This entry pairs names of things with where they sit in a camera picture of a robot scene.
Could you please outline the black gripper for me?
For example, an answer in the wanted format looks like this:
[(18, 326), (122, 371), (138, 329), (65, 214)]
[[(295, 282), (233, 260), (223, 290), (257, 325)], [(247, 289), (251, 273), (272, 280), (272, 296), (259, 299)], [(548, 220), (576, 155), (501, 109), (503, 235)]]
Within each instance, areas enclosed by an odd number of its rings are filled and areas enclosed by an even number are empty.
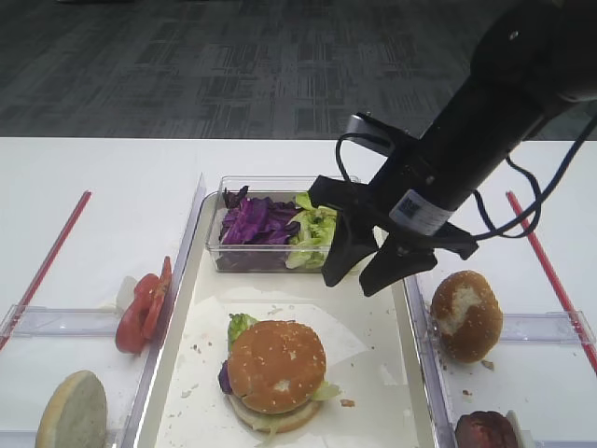
[(376, 208), (365, 184), (319, 175), (309, 188), (314, 206), (336, 210), (336, 229), (321, 272), (328, 287), (337, 285), (362, 259), (379, 248), (374, 227), (387, 238), (359, 276), (366, 297), (410, 275), (430, 271), (437, 265), (434, 250), (445, 249), (468, 259), (479, 248), (471, 234), (450, 223), (440, 235), (428, 236), (396, 224)]

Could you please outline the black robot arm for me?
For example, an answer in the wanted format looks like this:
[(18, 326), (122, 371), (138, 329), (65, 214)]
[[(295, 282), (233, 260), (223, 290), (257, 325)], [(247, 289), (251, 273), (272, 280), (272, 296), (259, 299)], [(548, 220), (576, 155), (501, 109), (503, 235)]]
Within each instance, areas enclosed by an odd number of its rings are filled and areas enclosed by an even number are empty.
[(325, 283), (362, 264), (361, 288), (373, 295), (433, 269), (436, 249), (469, 258), (479, 237), (451, 215), (519, 143), (595, 97), (595, 3), (522, 1), (480, 40), (469, 77), (421, 137), (351, 116), (345, 138), (385, 161), (366, 184), (319, 176), (310, 187), (313, 205), (339, 214)]

